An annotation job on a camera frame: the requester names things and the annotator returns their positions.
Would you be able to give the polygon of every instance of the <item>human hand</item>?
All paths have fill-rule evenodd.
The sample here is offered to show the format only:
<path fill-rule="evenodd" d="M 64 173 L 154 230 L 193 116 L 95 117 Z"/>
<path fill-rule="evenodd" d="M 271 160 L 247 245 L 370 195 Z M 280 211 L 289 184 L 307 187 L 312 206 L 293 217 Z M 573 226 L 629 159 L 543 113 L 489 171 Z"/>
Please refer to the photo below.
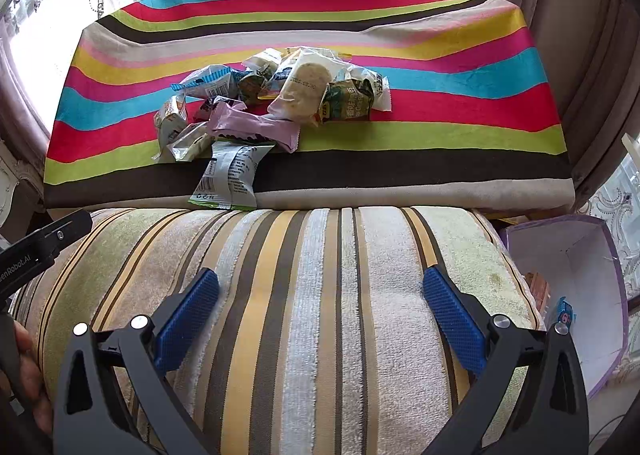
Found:
<path fill-rule="evenodd" d="M 51 435 L 53 427 L 53 411 L 44 388 L 40 368 L 33 359 L 33 341 L 30 334 L 20 323 L 14 321 L 15 340 L 20 353 L 20 380 L 24 393 L 33 406 L 33 419 L 38 427 L 47 435 Z M 6 376 L 0 372 L 0 389 L 6 395 L 11 394 L 11 387 Z"/>

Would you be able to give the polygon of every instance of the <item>blue gripper pad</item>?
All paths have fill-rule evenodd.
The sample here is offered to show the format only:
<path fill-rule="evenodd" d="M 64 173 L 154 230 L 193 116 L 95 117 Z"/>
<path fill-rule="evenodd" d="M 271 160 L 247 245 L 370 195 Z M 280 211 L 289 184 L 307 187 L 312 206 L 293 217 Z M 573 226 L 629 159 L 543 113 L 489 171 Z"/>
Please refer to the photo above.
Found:
<path fill-rule="evenodd" d="M 435 267 L 424 272 L 424 298 L 464 369 L 476 376 L 486 366 L 484 335 Z"/>
<path fill-rule="evenodd" d="M 207 271 L 191 286 L 180 305 L 156 337 L 154 365 L 161 374 L 177 370 L 200 334 L 218 300 L 220 291 L 216 273 Z"/>

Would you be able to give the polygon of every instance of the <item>black cable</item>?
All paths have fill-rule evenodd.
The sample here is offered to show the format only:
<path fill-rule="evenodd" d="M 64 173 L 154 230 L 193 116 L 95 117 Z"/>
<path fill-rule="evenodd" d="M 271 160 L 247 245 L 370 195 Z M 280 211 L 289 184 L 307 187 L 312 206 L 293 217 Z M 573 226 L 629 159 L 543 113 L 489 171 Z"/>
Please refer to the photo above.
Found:
<path fill-rule="evenodd" d="M 617 417 L 614 417 L 613 419 L 611 419 L 609 422 L 607 422 L 607 424 L 605 424 L 603 427 L 601 427 L 597 432 L 596 435 L 594 435 L 593 437 L 591 437 L 591 440 L 589 441 L 589 446 L 591 446 L 591 443 L 594 441 L 594 439 L 600 434 L 601 431 L 603 431 L 609 424 L 611 424 L 612 422 L 614 422 L 616 419 L 621 419 L 622 417 L 624 417 L 625 414 L 623 413 L 622 415 L 619 415 Z"/>

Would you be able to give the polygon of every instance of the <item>snack pile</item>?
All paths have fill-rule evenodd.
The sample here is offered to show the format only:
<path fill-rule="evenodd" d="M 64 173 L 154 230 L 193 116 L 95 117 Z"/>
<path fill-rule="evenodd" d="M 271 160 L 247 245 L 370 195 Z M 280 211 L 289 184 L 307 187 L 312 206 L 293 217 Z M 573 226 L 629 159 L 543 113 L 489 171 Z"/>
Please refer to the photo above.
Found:
<path fill-rule="evenodd" d="M 242 61 L 244 71 L 212 64 L 171 85 L 175 95 L 154 118 L 156 162 L 210 158 L 190 202 L 220 209 L 255 208 L 255 168 L 274 147 L 293 153 L 300 125 L 368 120 L 390 111 L 389 82 L 327 48 L 267 48 Z M 194 114 L 186 97 L 203 103 Z M 266 104 L 268 114 L 251 112 Z"/>

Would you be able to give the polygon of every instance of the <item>barcode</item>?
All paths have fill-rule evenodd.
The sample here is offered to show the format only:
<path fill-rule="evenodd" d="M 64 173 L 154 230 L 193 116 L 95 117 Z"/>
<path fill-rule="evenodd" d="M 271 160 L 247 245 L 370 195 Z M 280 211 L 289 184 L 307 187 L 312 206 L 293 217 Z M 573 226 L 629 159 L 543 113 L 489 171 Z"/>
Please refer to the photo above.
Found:
<path fill-rule="evenodd" d="M 213 96 L 226 96 L 227 94 L 225 85 L 213 85 L 207 89 L 207 96 L 210 98 Z"/>
<path fill-rule="evenodd" d="M 196 192 L 198 191 L 213 191 L 213 177 L 203 177 L 200 179 L 200 183 L 196 188 Z"/>

